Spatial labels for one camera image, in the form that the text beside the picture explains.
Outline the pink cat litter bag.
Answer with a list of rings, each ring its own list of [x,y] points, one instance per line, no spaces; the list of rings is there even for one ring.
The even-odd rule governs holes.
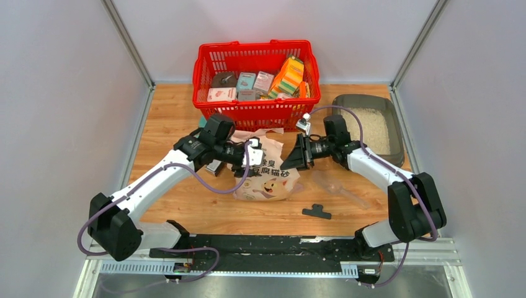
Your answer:
[[[269,129],[255,132],[237,130],[231,137],[234,142],[246,141],[257,137],[262,144],[264,159],[260,166],[252,167],[254,176],[248,177],[243,185],[233,193],[239,201],[281,201],[292,194],[301,192],[300,174],[297,169],[281,170],[283,143],[269,138]]]

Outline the clear plastic scoop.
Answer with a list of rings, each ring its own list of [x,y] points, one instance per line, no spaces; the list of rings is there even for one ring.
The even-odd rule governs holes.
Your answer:
[[[323,188],[327,193],[346,197],[348,200],[350,200],[363,210],[367,210],[371,207],[371,205],[368,202],[362,200],[353,192],[347,190],[338,179],[329,175],[327,171],[314,170],[311,174],[311,177],[313,181],[318,186]]]

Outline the black bag clip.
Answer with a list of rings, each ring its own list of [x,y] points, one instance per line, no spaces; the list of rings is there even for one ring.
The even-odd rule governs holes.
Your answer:
[[[326,220],[332,219],[332,214],[324,211],[323,205],[321,204],[313,204],[311,208],[304,208],[302,209],[301,213],[303,215],[317,217],[317,218],[326,219]]]

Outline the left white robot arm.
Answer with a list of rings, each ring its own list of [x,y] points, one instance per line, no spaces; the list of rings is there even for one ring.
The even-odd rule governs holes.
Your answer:
[[[252,167],[262,164],[264,151],[258,137],[234,142],[235,124],[222,114],[211,116],[203,127],[197,128],[177,141],[162,160],[143,176],[125,188],[106,196],[98,193],[91,199],[89,219],[79,231],[87,233],[101,248],[89,251],[89,256],[110,255],[123,261],[138,250],[167,250],[176,258],[189,251],[189,240],[182,229],[173,223],[143,223],[143,214],[177,183],[193,176],[212,163],[222,161],[245,180]]]

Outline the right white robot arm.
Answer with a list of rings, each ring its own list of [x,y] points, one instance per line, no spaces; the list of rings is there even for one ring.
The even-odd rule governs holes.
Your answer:
[[[341,115],[327,116],[323,122],[324,136],[311,137],[304,133],[296,136],[295,146],[281,168],[306,170],[314,166],[316,159],[331,157],[387,194],[388,218],[355,232],[356,256],[369,260],[384,246],[409,243],[426,235],[430,241],[435,240],[447,217],[432,176],[397,168],[364,143],[352,140]]]

